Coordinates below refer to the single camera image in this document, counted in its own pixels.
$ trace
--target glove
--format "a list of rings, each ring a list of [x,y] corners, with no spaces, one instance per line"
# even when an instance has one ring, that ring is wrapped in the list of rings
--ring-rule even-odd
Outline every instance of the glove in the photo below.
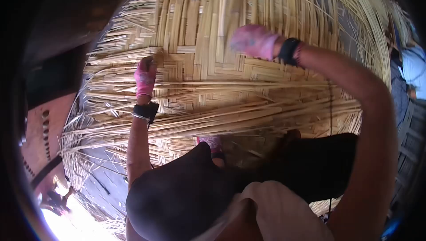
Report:
[[[235,30],[231,48],[248,56],[274,59],[274,43],[280,35],[273,34],[259,24],[248,24]]]
[[[148,95],[152,98],[152,90],[156,81],[156,65],[152,56],[144,57],[136,68],[134,77],[136,80],[136,98],[141,95]]]

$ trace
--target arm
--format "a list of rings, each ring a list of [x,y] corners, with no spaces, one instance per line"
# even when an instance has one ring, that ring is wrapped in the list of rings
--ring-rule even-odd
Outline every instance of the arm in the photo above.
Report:
[[[136,69],[136,104],[148,104],[151,99],[152,89],[156,76],[155,66],[152,64],[149,70],[146,70],[148,62],[152,61],[152,57],[143,58]],[[133,117],[132,126],[130,128],[129,143],[127,144],[127,176],[129,178],[130,190],[132,183],[136,178],[141,176],[145,171],[152,169],[148,145],[148,128],[147,121],[138,117]],[[126,240],[127,241],[144,241],[140,235],[133,229],[129,217],[126,219]]]
[[[275,47],[280,47],[280,42],[278,39]],[[336,52],[304,45],[298,62],[301,67],[333,80],[356,98],[363,109],[349,184],[327,225],[337,241],[378,240],[397,166],[397,131],[389,90],[372,72]]]
[[[137,105],[145,105],[150,101],[149,96],[142,95],[137,98]],[[151,169],[150,154],[148,149],[147,121],[133,117],[130,128],[129,143],[127,145],[127,176],[129,177],[129,190],[136,178]]]

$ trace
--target woven bamboo mat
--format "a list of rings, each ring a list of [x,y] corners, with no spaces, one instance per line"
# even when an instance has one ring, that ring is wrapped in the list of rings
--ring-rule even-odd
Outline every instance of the woven bamboo mat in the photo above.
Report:
[[[280,60],[236,54],[228,44],[236,28],[263,24],[355,57],[390,84],[383,29],[388,13],[404,29],[399,10],[389,0],[131,0],[89,55],[82,92],[96,123],[65,133],[86,139],[69,150],[106,147],[125,156],[133,73],[142,57],[156,52],[163,58],[152,99],[158,116],[149,129],[155,165],[182,156],[202,135],[232,134],[223,138],[224,150],[244,165],[290,129],[306,138],[358,133],[359,104],[332,82]]]

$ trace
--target black cord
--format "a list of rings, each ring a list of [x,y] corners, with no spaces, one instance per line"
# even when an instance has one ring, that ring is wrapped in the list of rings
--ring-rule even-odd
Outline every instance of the black cord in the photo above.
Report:
[[[331,89],[331,83],[330,80],[328,81],[328,90],[330,92],[330,137],[333,134],[333,90]],[[330,216],[331,212],[331,198],[330,198],[330,204],[328,205],[328,216]]]

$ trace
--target wrist strap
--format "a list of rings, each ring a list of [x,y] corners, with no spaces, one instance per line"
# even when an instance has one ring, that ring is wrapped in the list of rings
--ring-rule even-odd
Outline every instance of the wrist strap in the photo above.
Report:
[[[286,64],[297,66],[297,61],[294,59],[293,55],[300,42],[301,41],[297,38],[286,39],[281,46],[278,57],[283,59]]]

